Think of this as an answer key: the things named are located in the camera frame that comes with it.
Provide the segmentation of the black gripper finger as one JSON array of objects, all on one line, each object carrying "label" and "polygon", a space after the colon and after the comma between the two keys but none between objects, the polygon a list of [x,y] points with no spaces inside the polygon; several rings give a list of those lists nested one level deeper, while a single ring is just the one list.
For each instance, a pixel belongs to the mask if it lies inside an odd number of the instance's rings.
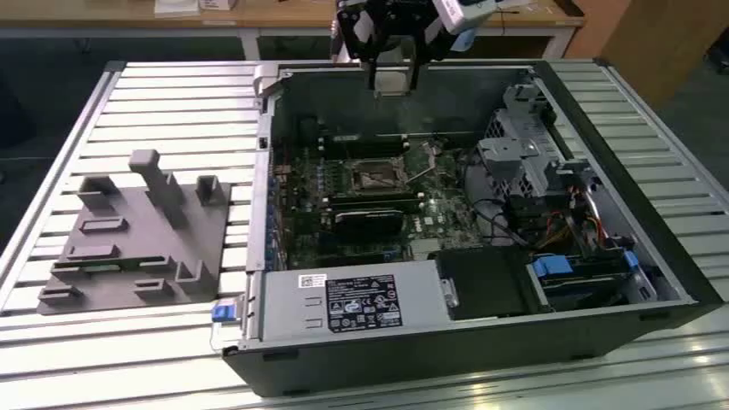
[{"label": "black gripper finger", "polygon": [[448,55],[456,36],[446,29],[432,1],[411,1],[410,8],[407,16],[411,18],[408,28],[414,49],[408,86],[414,91],[418,88],[422,67]]},{"label": "black gripper finger", "polygon": [[367,6],[370,1],[336,1],[334,15],[334,62],[359,61],[367,71],[368,88],[375,89],[379,57],[388,38],[378,33]]}]

